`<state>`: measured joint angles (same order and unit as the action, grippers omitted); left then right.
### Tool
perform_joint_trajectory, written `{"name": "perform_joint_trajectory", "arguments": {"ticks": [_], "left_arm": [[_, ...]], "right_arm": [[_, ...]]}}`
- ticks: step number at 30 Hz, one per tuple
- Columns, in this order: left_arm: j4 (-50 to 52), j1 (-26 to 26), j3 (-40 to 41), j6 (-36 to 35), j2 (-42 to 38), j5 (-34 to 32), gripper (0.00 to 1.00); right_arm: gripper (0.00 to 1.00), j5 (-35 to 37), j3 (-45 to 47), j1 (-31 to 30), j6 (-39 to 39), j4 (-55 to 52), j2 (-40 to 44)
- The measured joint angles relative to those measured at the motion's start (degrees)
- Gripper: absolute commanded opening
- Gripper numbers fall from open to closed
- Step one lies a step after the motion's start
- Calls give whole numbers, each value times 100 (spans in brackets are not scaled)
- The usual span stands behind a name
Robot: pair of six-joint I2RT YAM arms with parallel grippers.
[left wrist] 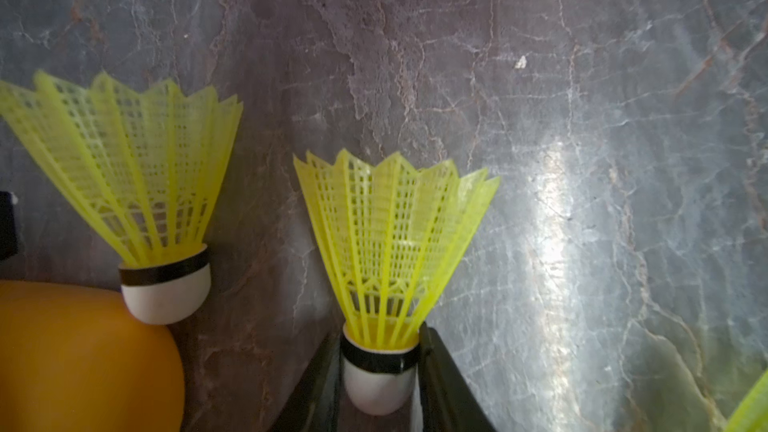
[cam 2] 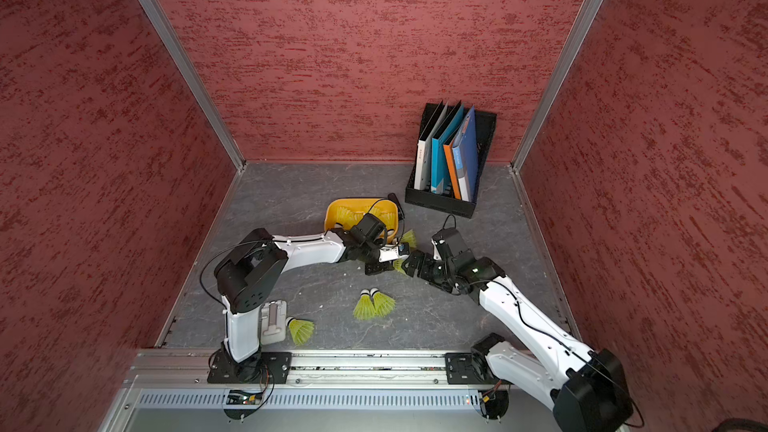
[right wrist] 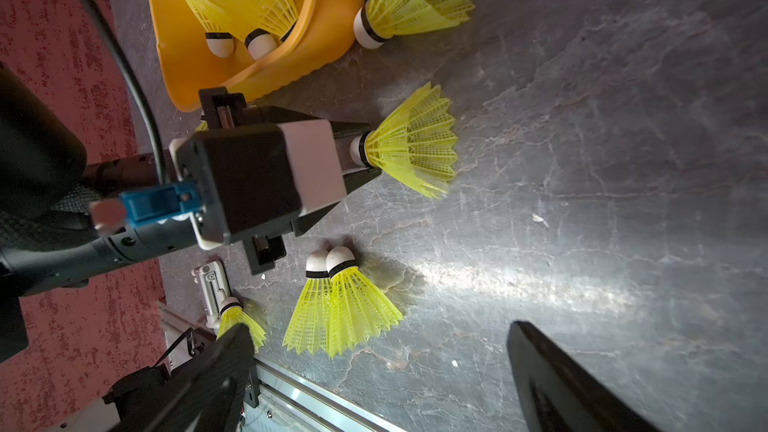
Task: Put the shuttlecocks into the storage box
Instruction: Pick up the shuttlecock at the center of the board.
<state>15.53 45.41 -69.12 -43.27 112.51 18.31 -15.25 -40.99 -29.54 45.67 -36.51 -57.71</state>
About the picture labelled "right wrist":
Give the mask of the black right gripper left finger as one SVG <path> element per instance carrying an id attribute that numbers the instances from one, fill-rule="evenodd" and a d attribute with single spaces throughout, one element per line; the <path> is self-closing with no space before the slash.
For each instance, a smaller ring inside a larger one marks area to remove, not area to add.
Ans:
<path id="1" fill-rule="evenodd" d="M 235 431 L 240 423 L 254 347 L 238 324 L 170 373 L 144 367 L 116 382 L 104 396 L 117 408 L 114 431 Z"/>

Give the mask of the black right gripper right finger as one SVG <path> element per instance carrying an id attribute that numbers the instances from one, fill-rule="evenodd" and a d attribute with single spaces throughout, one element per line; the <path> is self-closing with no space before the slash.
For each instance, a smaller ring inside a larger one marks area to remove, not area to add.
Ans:
<path id="1" fill-rule="evenodd" d="M 530 431 L 655 431 L 527 321 L 510 325 L 507 352 Z"/>

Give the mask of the yellow plastic storage box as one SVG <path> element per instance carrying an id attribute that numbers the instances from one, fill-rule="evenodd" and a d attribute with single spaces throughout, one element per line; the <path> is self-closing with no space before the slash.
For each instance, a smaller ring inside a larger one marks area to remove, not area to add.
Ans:
<path id="1" fill-rule="evenodd" d="M 160 70 L 173 105 L 193 112 L 200 106 L 199 90 L 215 87 L 252 101 L 341 58 L 355 41 L 353 21 L 364 0 L 294 1 L 293 32 L 255 61 L 243 44 L 228 58 L 215 57 L 184 0 L 149 0 Z"/>

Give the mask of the yellow shuttlecock nine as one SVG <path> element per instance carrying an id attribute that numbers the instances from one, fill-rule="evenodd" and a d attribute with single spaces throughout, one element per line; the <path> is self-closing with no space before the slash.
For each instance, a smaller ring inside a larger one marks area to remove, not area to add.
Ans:
<path id="1" fill-rule="evenodd" d="M 403 313 L 365 276 L 345 246 L 330 250 L 326 267 L 331 280 L 327 353 L 342 355 L 398 325 Z"/>

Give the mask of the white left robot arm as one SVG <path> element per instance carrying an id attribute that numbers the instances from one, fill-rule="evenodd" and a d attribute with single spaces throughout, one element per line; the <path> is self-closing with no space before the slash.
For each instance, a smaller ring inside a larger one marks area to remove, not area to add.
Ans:
<path id="1" fill-rule="evenodd" d="M 28 347 L 20 300 L 154 259 L 198 238 L 242 242 L 250 270 L 271 270 L 283 238 L 302 235 L 326 214 L 308 210 L 288 171 L 296 129 L 310 116 L 250 106 L 225 88 L 199 93 L 207 129 L 182 146 L 182 172 L 204 206 L 195 225 L 161 218 L 108 236 L 92 225 L 101 198 L 156 184 L 151 154 L 87 165 L 83 144 L 8 69 L 1 72 L 1 356 Z"/>

